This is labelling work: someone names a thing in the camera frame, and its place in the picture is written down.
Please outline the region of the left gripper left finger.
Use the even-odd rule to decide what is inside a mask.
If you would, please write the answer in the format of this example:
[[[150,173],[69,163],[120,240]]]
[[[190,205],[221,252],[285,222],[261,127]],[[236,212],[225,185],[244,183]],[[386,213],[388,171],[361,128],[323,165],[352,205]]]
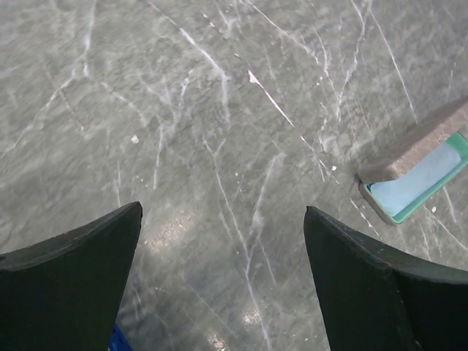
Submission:
[[[128,203],[1,255],[2,350],[107,350],[142,227]]]

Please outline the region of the light blue cleaning cloth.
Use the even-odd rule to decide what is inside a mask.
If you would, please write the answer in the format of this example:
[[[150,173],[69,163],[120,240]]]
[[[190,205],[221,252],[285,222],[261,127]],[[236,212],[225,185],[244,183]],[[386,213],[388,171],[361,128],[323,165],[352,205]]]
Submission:
[[[401,178],[372,184],[370,192],[387,214],[395,216],[460,162],[458,152],[443,143]]]

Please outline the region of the grey felt glasses case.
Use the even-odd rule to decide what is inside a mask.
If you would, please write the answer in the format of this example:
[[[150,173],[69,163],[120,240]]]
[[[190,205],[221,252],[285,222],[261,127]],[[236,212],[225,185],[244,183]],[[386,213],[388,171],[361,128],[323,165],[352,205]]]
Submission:
[[[359,168],[359,190],[377,214],[388,224],[398,225],[435,192],[467,166],[467,139],[459,130],[467,124],[467,98],[453,100],[414,125],[407,134]],[[370,186],[404,176],[443,143],[454,148],[461,162],[413,203],[395,216],[387,214],[370,192]]]

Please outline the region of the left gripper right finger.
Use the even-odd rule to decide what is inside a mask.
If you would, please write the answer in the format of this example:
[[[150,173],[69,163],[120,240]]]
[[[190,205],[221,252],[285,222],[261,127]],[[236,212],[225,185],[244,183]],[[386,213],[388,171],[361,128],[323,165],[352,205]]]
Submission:
[[[423,260],[318,208],[303,231],[332,350],[466,350],[467,272]]]

